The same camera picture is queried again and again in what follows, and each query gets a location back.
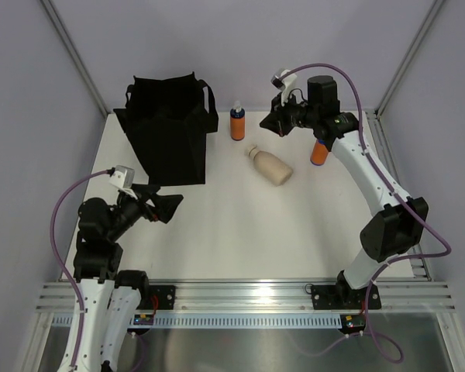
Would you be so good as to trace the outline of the orange spray bottle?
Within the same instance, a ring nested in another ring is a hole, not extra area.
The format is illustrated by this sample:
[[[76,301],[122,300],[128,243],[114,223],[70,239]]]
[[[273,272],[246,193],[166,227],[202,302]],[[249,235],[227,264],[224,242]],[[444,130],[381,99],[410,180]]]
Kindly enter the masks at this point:
[[[311,163],[315,166],[322,166],[328,155],[329,151],[327,150],[325,143],[320,139],[317,139],[310,156]]]
[[[229,112],[230,136],[235,141],[243,140],[245,137],[245,110],[240,101],[235,101]]]

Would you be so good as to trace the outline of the beige pump bottle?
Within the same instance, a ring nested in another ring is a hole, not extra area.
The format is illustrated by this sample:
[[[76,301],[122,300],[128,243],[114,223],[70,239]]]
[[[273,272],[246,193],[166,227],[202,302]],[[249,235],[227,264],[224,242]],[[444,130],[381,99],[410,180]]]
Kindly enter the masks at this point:
[[[252,161],[256,171],[274,186],[283,185],[294,172],[283,160],[270,152],[261,150],[257,145],[248,146],[245,154]]]

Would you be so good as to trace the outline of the black canvas bag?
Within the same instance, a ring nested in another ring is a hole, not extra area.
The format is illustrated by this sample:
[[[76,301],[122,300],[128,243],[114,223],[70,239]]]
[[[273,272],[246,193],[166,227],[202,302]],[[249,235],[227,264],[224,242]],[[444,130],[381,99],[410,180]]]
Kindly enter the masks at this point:
[[[206,182],[207,135],[219,124],[206,81],[193,73],[164,80],[135,77],[125,107],[114,113],[150,184]]]

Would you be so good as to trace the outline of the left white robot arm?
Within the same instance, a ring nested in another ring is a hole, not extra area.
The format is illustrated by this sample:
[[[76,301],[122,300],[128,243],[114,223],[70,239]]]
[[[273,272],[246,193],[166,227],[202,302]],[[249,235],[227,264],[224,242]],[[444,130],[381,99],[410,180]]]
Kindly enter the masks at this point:
[[[158,195],[155,185],[136,184],[120,191],[114,205],[89,198],[78,209],[74,255],[76,309],[61,371],[115,371],[136,311],[155,317],[174,307],[173,285],[151,284],[143,270],[120,270],[119,239],[140,219],[168,223],[182,195]]]

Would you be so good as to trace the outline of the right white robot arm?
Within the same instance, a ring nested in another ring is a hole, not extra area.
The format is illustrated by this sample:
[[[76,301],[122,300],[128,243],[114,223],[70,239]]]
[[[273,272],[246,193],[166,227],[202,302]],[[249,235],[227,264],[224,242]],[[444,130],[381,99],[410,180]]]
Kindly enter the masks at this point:
[[[308,97],[302,101],[292,93],[295,81],[296,76],[287,70],[273,77],[280,92],[260,127],[279,136],[288,135],[295,127],[311,129],[350,173],[371,213],[360,232],[360,252],[338,274],[335,284],[312,286],[312,304],[316,309],[379,309],[379,299],[365,298],[377,292],[373,276],[419,243],[423,232],[419,220],[426,218],[429,207],[423,198],[412,198],[375,158],[360,120],[341,111],[332,77],[310,77]]]

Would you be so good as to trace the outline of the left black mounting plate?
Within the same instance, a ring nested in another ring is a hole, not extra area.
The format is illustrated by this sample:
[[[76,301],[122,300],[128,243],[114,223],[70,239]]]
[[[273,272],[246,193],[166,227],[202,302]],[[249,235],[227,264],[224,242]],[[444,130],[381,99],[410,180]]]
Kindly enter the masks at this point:
[[[173,310],[176,287],[174,285],[150,285],[143,290],[138,310]]]

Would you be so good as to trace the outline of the black mounting plate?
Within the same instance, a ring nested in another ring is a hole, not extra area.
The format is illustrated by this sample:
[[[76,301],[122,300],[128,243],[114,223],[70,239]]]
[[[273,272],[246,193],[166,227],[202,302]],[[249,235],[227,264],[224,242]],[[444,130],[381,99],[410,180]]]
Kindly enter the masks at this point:
[[[362,306],[369,310],[382,308],[381,297],[377,286],[374,284],[370,286],[367,305],[367,288],[340,291],[335,284],[312,285],[310,292],[312,306],[315,310],[361,310]]]
[[[176,287],[174,285],[150,285],[143,290],[138,310],[173,310]]]

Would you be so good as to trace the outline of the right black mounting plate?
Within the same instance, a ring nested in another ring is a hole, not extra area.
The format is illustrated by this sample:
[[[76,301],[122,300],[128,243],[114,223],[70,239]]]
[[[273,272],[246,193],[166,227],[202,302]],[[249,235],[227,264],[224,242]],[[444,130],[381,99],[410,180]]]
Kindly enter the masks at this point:
[[[374,284],[370,286],[367,305],[367,288],[340,291],[335,284],[312,285],[310,292],[312,306],[315,310],[361,310],[362,306],[369,310],[382,308],[381,297],[377,286]]]

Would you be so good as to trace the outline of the right aluminium frame post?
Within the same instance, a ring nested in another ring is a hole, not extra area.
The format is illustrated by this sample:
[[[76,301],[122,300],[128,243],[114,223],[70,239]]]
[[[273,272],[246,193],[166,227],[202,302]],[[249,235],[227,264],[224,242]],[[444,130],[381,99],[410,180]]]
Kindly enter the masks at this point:
[[[433,26],[444,6],[448,3],[447,0],[434,0],[429,6],[427,13],[422,19],[418,29],[415,31],[412,41],[408,45],[404,56],[402,57],[398,68],[392,76],[390,83],[387,85],[384,94],[374,110],[375,116],[380,119],[391,103],[394,94],[397,92],[401,82],[405,78],[414,59],[422,48],[427,36],[430,34]]]

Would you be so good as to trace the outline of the aluminium frame post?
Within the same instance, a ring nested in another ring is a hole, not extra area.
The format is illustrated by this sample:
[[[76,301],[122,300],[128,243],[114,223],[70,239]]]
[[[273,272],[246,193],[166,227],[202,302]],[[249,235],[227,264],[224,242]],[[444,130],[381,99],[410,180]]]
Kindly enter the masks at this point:
[[[85,63],[82,60],[81,55],[65,25],[65,22],[62,20],[62,17],[54,4],[54,1],[39,0],[38,3],[40,4],[42,10],[45,12],[46,17],[49,19],[50,25],[58,35],[63,48],[66,50],[92,101],[95,103],[101,115],[106,118],[109,115],[110,110],[105,104],[101,93],[99,92],[88,69],[86,68]]]
[[[404,56],[402,57],[398,68],[392,76],[390,83],[387,85],[384,94],[374,110],[375,116],[380,119],[391,103],[394,94],[397,92],[401,82],[405,78],[414,59],[422,48],[427,36],[430,34],[433,26],[444,6],[448,3],[447,0],[434,0],[429,6],[427,13],[422,19],[418,29],[415,31],[412,41],[408,45]]]

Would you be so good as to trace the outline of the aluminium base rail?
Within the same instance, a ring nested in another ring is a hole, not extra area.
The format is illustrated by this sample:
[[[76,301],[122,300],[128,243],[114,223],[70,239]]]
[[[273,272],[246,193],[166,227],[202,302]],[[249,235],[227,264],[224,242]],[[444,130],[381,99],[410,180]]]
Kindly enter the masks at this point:
[[[176,312],[310,312],[312,300],[303,282],[190,282],[176,287]],[[448,286],[434,281],[377,283],[384,312],[454,312]]]

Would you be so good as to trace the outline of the left aluminium frame post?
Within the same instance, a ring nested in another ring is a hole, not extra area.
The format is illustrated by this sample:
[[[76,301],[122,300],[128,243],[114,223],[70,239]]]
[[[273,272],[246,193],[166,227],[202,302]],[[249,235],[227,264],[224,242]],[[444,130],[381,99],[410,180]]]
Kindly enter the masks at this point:
[[[86,68],[85,63],[82,60],[81,55],[65,25],[65,22],[62,20],[62,17],[54,4],[54,1],[39,0],[38,3],[40,4],[42,10],[45,12],[46,17],[49,19],[50,25],[58,35],[63,48],[66,50],[92,101],[95,103],[101,115],[106,118],[109,115],[110,110],[105,104],[101,93],[99,92],[88,69]]]

